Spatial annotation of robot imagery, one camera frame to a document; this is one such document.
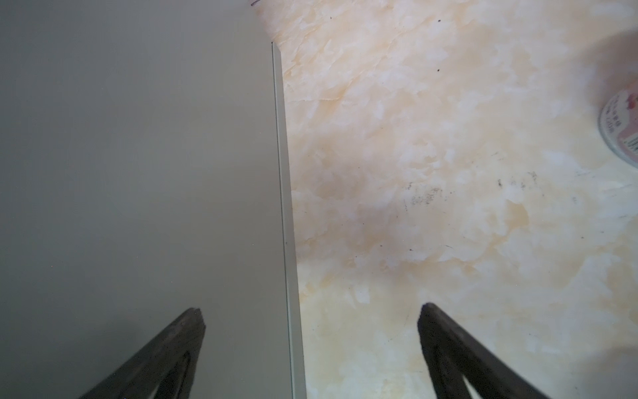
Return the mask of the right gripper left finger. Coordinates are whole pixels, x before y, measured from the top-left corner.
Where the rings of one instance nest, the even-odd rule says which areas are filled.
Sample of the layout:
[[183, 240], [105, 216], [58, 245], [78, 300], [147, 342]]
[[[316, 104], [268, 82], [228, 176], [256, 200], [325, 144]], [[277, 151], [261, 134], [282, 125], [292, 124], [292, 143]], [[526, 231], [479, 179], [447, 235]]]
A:
[[201, 310], [187, 309], [83, 397], [189, 397], [205, 329]]

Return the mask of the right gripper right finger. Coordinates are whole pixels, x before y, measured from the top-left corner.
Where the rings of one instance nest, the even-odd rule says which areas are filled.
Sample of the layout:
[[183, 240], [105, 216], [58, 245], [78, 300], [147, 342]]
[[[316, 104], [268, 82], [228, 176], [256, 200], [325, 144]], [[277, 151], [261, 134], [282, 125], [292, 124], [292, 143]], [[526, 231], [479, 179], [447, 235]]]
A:
[[442, 309], [424, 304], [417, 323], [420, 345], [438, 398], [545, 398]]

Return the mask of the pink short can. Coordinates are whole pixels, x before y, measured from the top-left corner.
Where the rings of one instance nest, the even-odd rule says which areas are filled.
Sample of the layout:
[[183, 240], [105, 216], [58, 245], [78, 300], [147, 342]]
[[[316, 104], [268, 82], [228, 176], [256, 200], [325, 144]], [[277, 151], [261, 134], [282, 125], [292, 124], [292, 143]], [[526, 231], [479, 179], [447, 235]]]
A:
[[599, 131], [607, 146], [623, 161], [637, 167], [637, 81], [618, 91], [603, 106]]

